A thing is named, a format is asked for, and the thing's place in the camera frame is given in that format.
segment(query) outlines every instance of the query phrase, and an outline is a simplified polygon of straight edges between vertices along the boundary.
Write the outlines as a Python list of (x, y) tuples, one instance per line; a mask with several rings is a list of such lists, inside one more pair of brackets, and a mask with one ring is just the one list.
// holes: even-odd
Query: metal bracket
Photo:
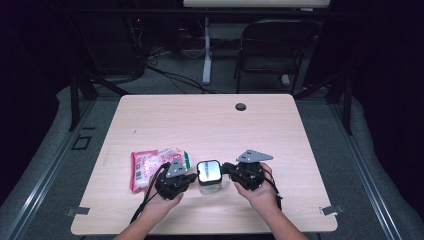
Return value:
[(75, 215), (77, 214), (87, 215), (89, 211), (90, 211), (90, 208), (83, 208), (83, 207), (77, 207), (75, 209), (70, 208), (68, 209), (68, 211), (66, 211), (65, 215), (68, 217), (75, 217)]
[(178, 158), (174, 158), (171, 162), (171, 166), (166, 173), (167, 178), (181, 176), (187, 173), (187, 168), (178, 160)]
[(271, 155), (249, 149), (240, 155), (236, 160), (244, 163), (253, 163), (271, 159), (273, 159)]
[(337, 214), (344, 212), (344, 208), (342, 207), (341, 204), (337, 205), (337, 206), (329, 206), (326, 208), (319, 208), (320, 213), (324, 214), (325, 216), (327, 215), (335, 215), (337, 216)]

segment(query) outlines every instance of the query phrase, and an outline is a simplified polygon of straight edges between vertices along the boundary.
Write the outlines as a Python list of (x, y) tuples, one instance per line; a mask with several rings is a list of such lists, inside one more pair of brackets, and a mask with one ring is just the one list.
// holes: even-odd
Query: chair backrest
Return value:
[(293, 51), (303, 49), (320, 32), (320, 24), (306, 20), (262, 19), (243, 31), (241, 47), (249, 41), (289, 44)]

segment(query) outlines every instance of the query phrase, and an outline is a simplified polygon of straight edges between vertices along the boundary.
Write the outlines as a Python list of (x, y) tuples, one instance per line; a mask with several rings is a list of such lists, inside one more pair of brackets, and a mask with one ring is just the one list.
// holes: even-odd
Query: hand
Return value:
[(165, 200), (156, 193), (156, 188), (153, 187), (149, 194), (149, 198), (152, 196), (153, 198), (146, 204), (138, 218), (116, 236), (115, 240), (144, 239), (156, 224), (162, 221), (168, 212), (177, 206), (183, 198), (183, 193), (180, 193), (173, 200)]
[(149, 194), (149, 199), (152, 196), (154, 197), (146, 204), (141, 214), (146, 214), (149, 217), (151, 217), (152, 221), (154, 221), (155, 223), (159, 223), (163, 218), (165, 218), (165, 216), (173, 207), (177, 206), (181, 202), (181, 199), (183, 198), (184, 193), (178, 194), (172, 200), (165, 200), (163, 197), (157, 194), (156, 188), (152, 187), (152, 190), (150, 191), (150, 194)]
[[(263, 162), (261, 162), (261, 166), (263, 167), (264, 171), (266, 170), (265, 177), (272, 181), (272, 177), (269, 174), (272, 174), (272, 169), (266, 163)], [(244, 189), (237, 182), (235, 182), (234, 185), (236, 186), (238, 193), (244, 198), (246, 198), (252, 208), (255, 209), (255, 211), (257, 211), (260, 215), (265, 214), (269, 211), (279, 211), (275, 197), (275, 190), (267, 181), (264, 181), (262, 183), (262, 186), (253, 191)]]

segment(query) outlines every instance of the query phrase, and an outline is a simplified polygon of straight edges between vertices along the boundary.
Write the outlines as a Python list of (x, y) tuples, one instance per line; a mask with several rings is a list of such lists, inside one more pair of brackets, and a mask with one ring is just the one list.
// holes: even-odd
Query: table top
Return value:
[[(246, 109), (235, 108), (238, 103)], [(118, 234), (142, 202), (144, 193), (129, 188), (131, 152), (179, 147), (200, 161), (237, 164), (247, 149), (272, 155), (272, 168), (283, 197), (282, 210), (303, 232), (337, 228), (320, 172), (291, 95), (128, 95), (122, 97), (71, 227), (76, 235)], [(151, 234), (269, 233), (268, 226), (232, 181), (202, 195), (190, 184), (181, 203)]]
[(184, 0), (185, 7), (327, 8), (330, 0)]

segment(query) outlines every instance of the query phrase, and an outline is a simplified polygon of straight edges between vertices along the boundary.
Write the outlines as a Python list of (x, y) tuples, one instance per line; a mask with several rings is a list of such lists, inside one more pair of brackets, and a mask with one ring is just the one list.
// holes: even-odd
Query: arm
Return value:
[(146, 204), (138, 218), (114, 239), (144, 239), (153, 227), (162, 221), (173, 207), (180, 203), (184, 193), (178, 194), (173, 200), (165, 200), (155, 194), (156, 189), (152, 188), (149, 196), (154, 196), (152, 200)]
[[(264, 170), (272, 172), (267, 164), (261, 163), (261, 165)], [(271, 176), (267, 172), (265, 177), (271, 180)], [(275, 239), (307, 239), (277, 207), (275, 191), (268, 182), (264, 181), (262, 186), (254, 191), (245, 190), (239, 183), (234, 183), (234, 185), (239, 194), (249, 201), (252, 208), (269, 226)]]

